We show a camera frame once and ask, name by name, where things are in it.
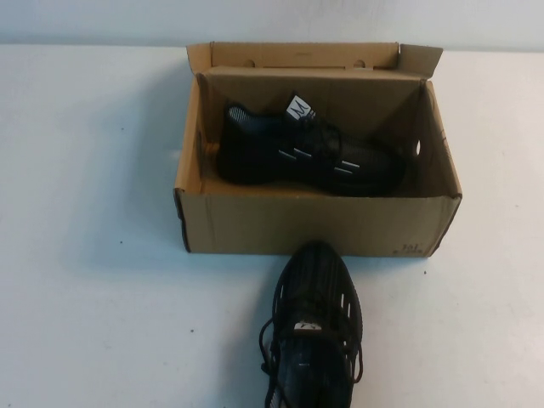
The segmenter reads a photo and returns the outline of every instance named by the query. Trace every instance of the white tag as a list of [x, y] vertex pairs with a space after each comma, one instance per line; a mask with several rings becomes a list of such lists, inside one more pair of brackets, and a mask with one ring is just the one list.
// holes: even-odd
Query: white tag
[[299, 321], [295, 325], [295, 330], [321, 330], [321, 326], [317, 323], [308, 323], [307, 321]]
[[299, 120], [301, 117], [315, 115], [312, 107], [303, 101], [302, 98], [299, 98], [297, 95], [292, 99], [291, 103], [287, 107], [287, 113]]

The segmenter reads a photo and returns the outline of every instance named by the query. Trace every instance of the shoe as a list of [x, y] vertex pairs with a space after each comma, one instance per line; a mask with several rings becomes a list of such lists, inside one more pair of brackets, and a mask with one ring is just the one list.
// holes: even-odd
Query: shoe
[[227, 105], [217, 169], [234, 184], [297, 181], [340, 196], [378, 196], [400, 183], [405, 161], [385, 144], [341, 133], [295, 95], [274, 116]]
[[362, 336], [359, 299], [346, 265], [324, 242], [303, 246], [280, 276], [272, 318], [259, 335], [262, 368], [270, 377], [265, 408], [349, 408], [363, 373]]

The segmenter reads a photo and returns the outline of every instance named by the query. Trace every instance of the box flap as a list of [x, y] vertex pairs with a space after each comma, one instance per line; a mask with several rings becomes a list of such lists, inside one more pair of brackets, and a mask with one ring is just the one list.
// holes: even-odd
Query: box flap
[[193, 74], [203, 72], [212, 66], [212, 49], [210, 43], [192, 44], [187, 46], [190, 70]]
[[401, 44], [397, 69], [429, 79], [433, 76], [443, 51], [442, 48]]
[[398, 58], [399, 44], [396, 42], [212, 44], [212, 66], [394, 68]]
[[366, 68], [397, 70], [428, 79], [442, 48], [396, 42], [211, 42], [187, 47], [190, 68], [199, 73], [213, 66], [257, 68]]

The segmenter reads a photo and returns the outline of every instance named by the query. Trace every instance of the shoe upper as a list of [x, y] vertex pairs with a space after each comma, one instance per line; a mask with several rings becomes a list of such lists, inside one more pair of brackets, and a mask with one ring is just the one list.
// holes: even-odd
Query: shoe upper
[[[293, 255], [272, 314], [260, 336], [270, 375], [265, 407], [349, 407], [362, 375], [362, 318], [345, 264], [329, 245], [312, 242]], [[274, 324], [269, 353], [263, 346], [268, 324]]]
[[[302, 100], [295, 96], [293, 101], [300, 105]], [[314, 180], [325, 190], [359, 186], [360, 194], [353, 195], [388, 192], [404, 177], [405, 161], [389, 146], [350, 137], [311, 108], [301, 108], [304, 114], [296, 118], [292, 105], [274, 116], [228, 106], [220, 153], [237, 163], [266, 167], [278, 179]]]

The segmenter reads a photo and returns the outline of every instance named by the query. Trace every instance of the cardboard box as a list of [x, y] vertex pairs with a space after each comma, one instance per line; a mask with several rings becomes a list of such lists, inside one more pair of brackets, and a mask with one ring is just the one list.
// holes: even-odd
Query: cardboard box
[[[442, 49], [398, 43], [225, 43], [187, 48], [194, 79], [174, 187], [189, 252], [292, 254], [322, 239], [341, 254], [427, 257], [462, 199], [432, 83]], [[299, 184], [232, 185], [214, 171], [227, 100], [279, 112], [296, 91], [345, 133], [409, 157], [391, 196], [332, 196]]]

